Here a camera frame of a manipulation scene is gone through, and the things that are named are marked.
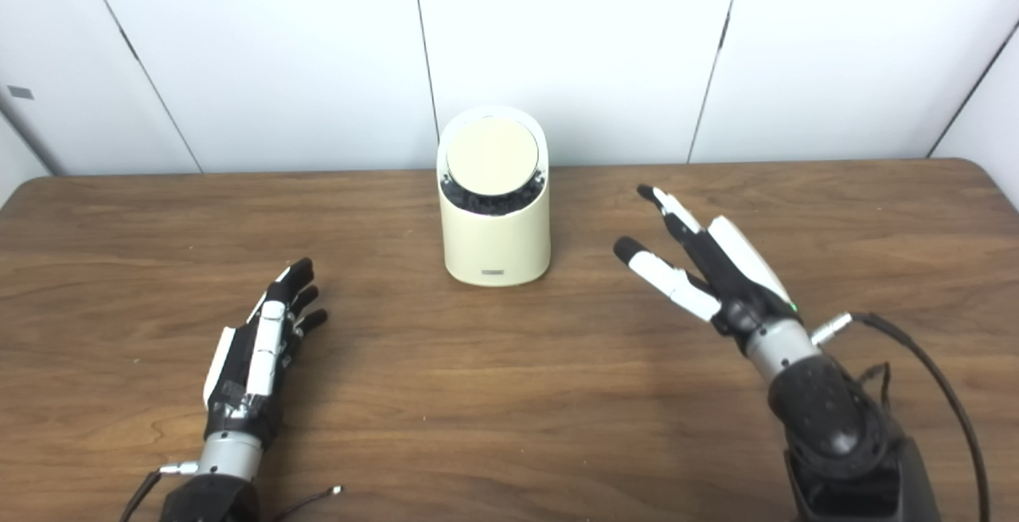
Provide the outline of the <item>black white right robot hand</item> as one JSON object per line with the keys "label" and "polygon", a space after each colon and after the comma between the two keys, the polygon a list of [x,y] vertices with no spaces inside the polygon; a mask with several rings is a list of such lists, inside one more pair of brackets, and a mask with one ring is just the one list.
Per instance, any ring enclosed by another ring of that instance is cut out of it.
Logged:
{"label": "black white right robot hand", "polygon": [[677,268],[623,236],[615,256],[641,279],[742,349],[767,324],[803,321],[775,272],[727,217],[702,226],[671,193],[651,185],[638,185],[637,192],[658,208],[667,231],[700,272]]}

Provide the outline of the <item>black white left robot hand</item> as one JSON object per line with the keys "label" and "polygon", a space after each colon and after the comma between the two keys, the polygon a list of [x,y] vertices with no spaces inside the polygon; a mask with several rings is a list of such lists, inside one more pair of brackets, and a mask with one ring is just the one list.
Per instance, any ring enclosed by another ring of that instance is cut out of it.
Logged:
{"label": "black white left robot hand", "polygon": [[283,385],[303,341],[327,322],[310,258],[294,261],[259,298],[245,323],[225,327],[209,367],[203,399],[208,439],[222,432],[252,436],[263,449],[283,427]]}

